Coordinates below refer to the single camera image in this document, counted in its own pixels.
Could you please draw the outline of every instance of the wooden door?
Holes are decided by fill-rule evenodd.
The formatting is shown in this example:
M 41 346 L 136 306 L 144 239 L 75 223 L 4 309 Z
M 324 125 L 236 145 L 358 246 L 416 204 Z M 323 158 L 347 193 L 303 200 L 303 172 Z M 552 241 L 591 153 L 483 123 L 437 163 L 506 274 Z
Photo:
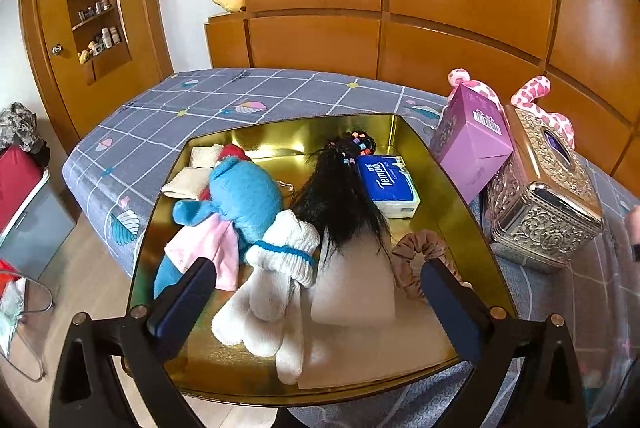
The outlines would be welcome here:
M 164 77 L 143 0 L 107 0 L 97 13 L 95 3 L 101 1 L 36 2 L 53 76 L 81 138 L 119 105 Z M 79 54 L 105 27 L 116 27 L 120 42 L 80 64 Z

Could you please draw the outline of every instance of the gold tray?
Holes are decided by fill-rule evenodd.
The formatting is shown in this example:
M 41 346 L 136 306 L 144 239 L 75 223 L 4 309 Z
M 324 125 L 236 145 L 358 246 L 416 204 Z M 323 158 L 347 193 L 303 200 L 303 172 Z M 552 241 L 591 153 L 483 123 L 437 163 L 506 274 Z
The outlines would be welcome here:
M 340 115 L 310 117 L 256 124 L 220 131 L 188 141 L 167 180 L 188 165 L 191 148 L 230 142 L 241 146 L 271 176 L 296 189 L 306 181 L 313 164 L 306 156 L 321 148 L 328 138 L 347 130 L 363 129 L 375 138 L 379 154 L 401 155 L 412 174 L 422 201 L 412 219 L 391 220 L 397 241 L 408 231 L 432 229 L 449 246 L 463 280 L 471 282 L 487 306 L 499 305 L 516 317 L 502 273 L 465 202 L 433 159 L 418 134 L 399 115 Z M 129 309 L 148 304 L 164 246 L 180 229 L 172 220 L 175 200 L 160 195 L 151 215 L 129 292 Z M 242 280 L 248 276 L 241 267 Z M 453 350 L 435 366 L 390 379 L 356 385 L 300 390 L 282 384 L 274 358 L 258 358 L 243 345 L 225 347 L 213 337 L 211 318 L 232 295 L 216 291 L 177 358 L 164 365 L 181 392 L 194 397 L 254 406 L 309 406 L 353 400 L 378 394 L 427 378 L 458 362 Z

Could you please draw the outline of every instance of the screw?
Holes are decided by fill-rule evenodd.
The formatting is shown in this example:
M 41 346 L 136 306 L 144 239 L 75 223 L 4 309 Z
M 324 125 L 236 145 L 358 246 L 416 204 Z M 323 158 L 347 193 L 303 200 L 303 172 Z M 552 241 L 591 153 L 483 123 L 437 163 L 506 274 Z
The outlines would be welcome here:
M 78 313 L 73 317 L 71 321 L 73 322 L 74 325 L 81 325 L 86 321 L 88 317 L 89 316 L 87 313 Z
M 507 317 L 507 311 L 505 311 L 502 307 L 492 307 L 491 317 L 493 319 L 505 319 Z
M 130 310 L 129 314 L 131 315 L 132 318 L 140 319 L 146 316 L 146 312 L 147 310 L 144 305 L 136 305 L 135 307 L 132 308 L 132 310 Z
M 551 323 L 553 323 L 556 327 L 562 327 L 564 325 L 564 318 L 562 318 L 562 316 L 559 314 L 552 314 Z

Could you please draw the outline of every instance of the pink giraffe plush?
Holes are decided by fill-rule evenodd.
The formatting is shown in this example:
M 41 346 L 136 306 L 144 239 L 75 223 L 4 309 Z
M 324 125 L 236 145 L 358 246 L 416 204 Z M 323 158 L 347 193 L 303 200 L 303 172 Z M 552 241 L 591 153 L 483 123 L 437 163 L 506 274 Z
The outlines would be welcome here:
M 539 98 L 544 97 L 550 91 L 551 83 L 549 80 L 544 75 L 539 75 L 530 79 L 525 86 L 513 94 L 511 104 L 540 117 L 543 122 L 564 137 L 569 146 L 574 149 L 574 127 L 571 125 L 571 121 L 561 113 L 546 112 L 536 104 Z
M 447 98 L 447 106 L 451 102 L 453 98 L 453 94 L 456 93 L 458 87 L 463 84 L 468 86 L 474 92 L 478 92 L 479 94 L 484 95 L 489 101 L 495 103 L 495 106 L 498 107 L 498 110 L 502 111 L 502 104 L 500 104 L 500 99 L 495 94 L 494 90 L 482 81 L 472 80 L 469 76 L 469 73 L 464 68 L 456 68 L 449 72 L 449 84 L 453 87 L 449 97 Z

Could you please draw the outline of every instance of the bedsheet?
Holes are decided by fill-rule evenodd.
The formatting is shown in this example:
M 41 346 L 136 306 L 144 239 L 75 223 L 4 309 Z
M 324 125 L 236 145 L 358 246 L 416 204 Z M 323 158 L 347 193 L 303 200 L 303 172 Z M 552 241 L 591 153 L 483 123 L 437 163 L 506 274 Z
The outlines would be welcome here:
M 63 176 L 113 258 L 131 276 L 160 188 L 191 137 L 294 117 L 395 112 L 428 144 L 445 103 L 442 96 L 413 88 L 326 72 L 182 72 L 124 104 L 92 130 L 69 155 Z M 521 318 L 543 319 L 556 312 L 566 319 L 594 422 L 608 410 L 640 347 L 640 270 L 632 261 L 623 223 L 638 199 L 584 163 L 603 202 L 604 233 L 553 276 L 499 258 L 498 263 Z M 478 200 L 471 208 L 479 220 Z M 504 409 L 520 365 L 512 364 L 487 426 L 494 426 Z M 468 364 L 461 363 L 387 394 L 293 411 L 310 426 L 430 426 L 468 371 Z

